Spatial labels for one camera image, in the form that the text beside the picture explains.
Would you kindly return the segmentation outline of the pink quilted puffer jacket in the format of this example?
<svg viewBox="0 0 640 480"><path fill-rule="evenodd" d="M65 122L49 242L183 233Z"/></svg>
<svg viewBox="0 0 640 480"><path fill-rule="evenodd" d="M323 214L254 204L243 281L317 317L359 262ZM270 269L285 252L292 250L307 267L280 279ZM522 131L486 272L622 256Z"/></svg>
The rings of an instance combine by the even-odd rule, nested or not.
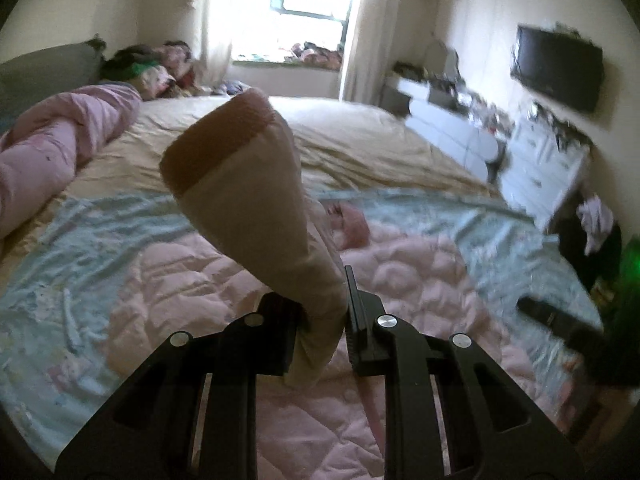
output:
<svg viewBox="0 0 640 480"><path fill-rule="evenodd" d="M536 408L552 413L526 352L477 295L454 243L314 200L293 133L262 92L244 92L187 128L165 152L160 174L193 232L134 259L110 319L107 364L128 376L172 333L216 333L268 292L299 302L305 325L290 369L258 382L262 478L383 475L376 438L384 384L350 370L345 266L419 330L471 336Z"/></svg>

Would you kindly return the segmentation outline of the dark chair with clothes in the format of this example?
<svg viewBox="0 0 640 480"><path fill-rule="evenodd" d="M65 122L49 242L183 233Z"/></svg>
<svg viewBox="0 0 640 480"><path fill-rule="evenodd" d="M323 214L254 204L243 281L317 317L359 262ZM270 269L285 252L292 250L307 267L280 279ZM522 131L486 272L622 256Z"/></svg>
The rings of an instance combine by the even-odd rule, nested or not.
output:
<svg viewBox="0 0 640 480"><path fill-rule="evenodd" d="M559 248L587 292L597 281L612 282L620 268L622 230L613 211L593 195L558 225Z"/></svg>

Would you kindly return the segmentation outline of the pile of clothes on bed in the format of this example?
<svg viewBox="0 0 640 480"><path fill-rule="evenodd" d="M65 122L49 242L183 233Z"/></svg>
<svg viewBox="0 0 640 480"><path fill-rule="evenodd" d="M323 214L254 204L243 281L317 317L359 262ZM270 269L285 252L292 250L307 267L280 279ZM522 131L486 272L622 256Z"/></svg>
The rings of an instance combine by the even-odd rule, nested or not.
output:
<svg viewBox="0 0 640 480"><path fill-rule="evenodd" d="M100 77L131 84L143 101L212 92L203 84L200 64L190 46L182 40L166 41L159 47L134 44L119 50L103 63Z"/></svg>

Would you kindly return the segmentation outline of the clothes on window sill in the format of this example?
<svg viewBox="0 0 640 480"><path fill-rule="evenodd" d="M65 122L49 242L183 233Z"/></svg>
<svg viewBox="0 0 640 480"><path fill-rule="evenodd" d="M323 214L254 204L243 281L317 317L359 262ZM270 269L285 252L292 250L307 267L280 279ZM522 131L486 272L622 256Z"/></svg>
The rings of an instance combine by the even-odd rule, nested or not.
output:
<svg viewBox="0 0 640 480"><path fill-rule="evenodd" d="M326 49L317 46L313 42L294 44L291 53L290 60L293 63L324 68L325 70L339 70L343 64L341 50Z"/></svg>

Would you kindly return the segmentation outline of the green cartoon print blanket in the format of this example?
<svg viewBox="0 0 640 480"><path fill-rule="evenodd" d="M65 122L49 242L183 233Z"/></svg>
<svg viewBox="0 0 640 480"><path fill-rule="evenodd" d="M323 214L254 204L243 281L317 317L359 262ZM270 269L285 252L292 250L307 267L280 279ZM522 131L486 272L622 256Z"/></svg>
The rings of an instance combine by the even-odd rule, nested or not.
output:
<svg viewBox="0 0 640 480"><path fill-rule="evenodd" d="M369 223L369 244L342 255L361 289L421 333L467 333L556 417L568 353L516 304L532 296L601 320L554 237L486 197L407 188L320 200L351 203ZM1 276L1 403L48 466L170 334L219 332L266 292L157 192L64 200ZM259 378L256 427L264 479L384 474L344 347L310 389Z"/></svg>

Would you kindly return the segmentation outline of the white dresser with drawers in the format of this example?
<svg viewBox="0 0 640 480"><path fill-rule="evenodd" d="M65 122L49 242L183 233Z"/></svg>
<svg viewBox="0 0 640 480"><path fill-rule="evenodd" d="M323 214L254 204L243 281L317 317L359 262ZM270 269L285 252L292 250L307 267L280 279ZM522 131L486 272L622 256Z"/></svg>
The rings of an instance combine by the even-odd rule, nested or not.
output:
<svg viewBox="0 0 640 480"><path fill-rule="evenodd" d="M592 143L567 124L521 117L506 142L497 186L506 203L549 233L588 176Z"/></svg>

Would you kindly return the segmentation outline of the rolled pink duvet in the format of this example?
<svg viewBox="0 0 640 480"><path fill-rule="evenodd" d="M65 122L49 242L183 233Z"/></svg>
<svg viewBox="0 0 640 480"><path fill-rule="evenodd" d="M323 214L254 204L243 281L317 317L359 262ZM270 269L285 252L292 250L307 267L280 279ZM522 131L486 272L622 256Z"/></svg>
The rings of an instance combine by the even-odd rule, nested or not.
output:
<svg viewBox="0 0 640 480"><path fill-rule="evenodd" d="M92 84L21 114L1 143L1 236L64 191L81 166L132 125L141 104L130 84Z"/></svg>

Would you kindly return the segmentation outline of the white low cabinet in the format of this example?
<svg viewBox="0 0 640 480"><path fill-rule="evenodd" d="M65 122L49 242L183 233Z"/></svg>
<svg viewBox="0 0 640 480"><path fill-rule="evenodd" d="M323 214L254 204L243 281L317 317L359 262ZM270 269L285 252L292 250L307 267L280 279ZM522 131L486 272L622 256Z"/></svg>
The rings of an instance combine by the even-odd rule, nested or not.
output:
<svg viewBox="0 0 640 480"><path fill-rule="evenodd" d="M494 183L502 145L487 129L474 126L453 106L450 94L397 74L385 78L380 97L380 107L401 117L409 129L477 179Z"/></svg>

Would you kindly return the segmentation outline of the tan bed sheet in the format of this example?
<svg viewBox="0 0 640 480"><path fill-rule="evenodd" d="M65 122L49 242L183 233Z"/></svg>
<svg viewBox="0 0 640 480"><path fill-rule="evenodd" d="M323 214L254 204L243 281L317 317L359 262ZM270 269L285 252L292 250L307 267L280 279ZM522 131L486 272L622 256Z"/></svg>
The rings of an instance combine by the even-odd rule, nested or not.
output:
<svg viewBox="0 0 640 480"><path fill-rule="evenodd" d="M14 269L38 246L38 238L64 200L162 192L165 185L158 165L163 152L186 128L226 101L223 96L199 96L143 103L125 133L107 144L64 192L6 239L1 251L2 281L9 281ZM456 195L499 195L493 185L474 177L382 108L287 96L274 96L270 103L294 134L308 188L423 188Z"/></svg>

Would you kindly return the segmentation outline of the left cream curtain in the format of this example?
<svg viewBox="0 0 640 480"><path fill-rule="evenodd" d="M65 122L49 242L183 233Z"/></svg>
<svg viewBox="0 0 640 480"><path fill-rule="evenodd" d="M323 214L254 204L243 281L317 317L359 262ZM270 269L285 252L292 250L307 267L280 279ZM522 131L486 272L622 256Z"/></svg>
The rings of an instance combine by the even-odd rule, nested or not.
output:
<svg viewBox="0 0 640 480"><path fill-rule="evenodd" d="M235 0L190 0L196 82L213 87L224 79L232 51Z"/></svg>

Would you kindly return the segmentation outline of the cream curtain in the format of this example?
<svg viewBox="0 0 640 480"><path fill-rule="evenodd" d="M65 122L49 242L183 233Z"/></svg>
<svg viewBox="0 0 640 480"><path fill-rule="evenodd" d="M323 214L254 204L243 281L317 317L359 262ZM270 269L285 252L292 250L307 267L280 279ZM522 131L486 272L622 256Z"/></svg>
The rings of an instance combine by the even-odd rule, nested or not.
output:
<svg viewBox="0 0 640 480"><path fill-rule="evenodd" d="M196 82L213 87L224 79L232 51L235 0L190 0Z"/></svg>
<svg viewBox="0 0 640 480"><path fill-rule="evenodd" d="M355 0L341 68L341 101L373 104L390 62L400 0Z"/></svg>

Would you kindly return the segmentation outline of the grey headboard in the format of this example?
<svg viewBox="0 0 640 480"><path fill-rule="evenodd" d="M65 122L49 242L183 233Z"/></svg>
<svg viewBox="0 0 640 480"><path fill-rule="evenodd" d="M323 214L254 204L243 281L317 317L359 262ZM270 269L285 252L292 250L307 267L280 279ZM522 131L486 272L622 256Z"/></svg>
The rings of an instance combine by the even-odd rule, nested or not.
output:
<svg viewBox="0 0 640 480"><path fill-rule="evenodd" d="M99 36L26 54L1 64L1 133L40 101L99 80L106 42Z"/></svg>

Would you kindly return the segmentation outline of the right cream curtain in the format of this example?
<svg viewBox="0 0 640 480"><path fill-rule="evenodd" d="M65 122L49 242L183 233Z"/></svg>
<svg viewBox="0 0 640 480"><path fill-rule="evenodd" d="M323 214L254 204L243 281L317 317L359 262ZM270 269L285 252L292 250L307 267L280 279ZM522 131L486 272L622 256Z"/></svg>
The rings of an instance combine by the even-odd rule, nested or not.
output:
<svg viewBox="0 0 640 480"><path fill-rule="evenodd" d="M355 0L341 68L341 101L373 104L390 62L400 0Z"/></svg>

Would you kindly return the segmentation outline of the window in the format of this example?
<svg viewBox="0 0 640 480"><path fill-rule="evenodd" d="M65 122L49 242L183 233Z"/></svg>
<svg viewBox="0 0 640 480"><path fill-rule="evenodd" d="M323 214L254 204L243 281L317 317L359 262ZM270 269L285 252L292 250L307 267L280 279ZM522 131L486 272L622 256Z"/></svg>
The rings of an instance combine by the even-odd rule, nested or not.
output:
<svg viewBox="0 0 640 480"><path fill-rule="evenodd" d="M232 58L299 63L308 52L341 52L356 0L238 0Z"/></svg>

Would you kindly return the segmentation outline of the wall mounted black television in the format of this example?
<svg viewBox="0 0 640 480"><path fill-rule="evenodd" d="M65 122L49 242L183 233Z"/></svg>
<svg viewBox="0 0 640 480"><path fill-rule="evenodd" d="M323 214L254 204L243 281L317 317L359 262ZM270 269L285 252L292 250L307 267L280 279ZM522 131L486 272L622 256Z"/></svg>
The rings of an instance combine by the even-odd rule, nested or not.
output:
<svg viewBox="0 0 640 480"><path fill-rule="evenodd" d="M529 90L590 114L603 84L603 50L580 37L518 25L510 75Z"/></svg>

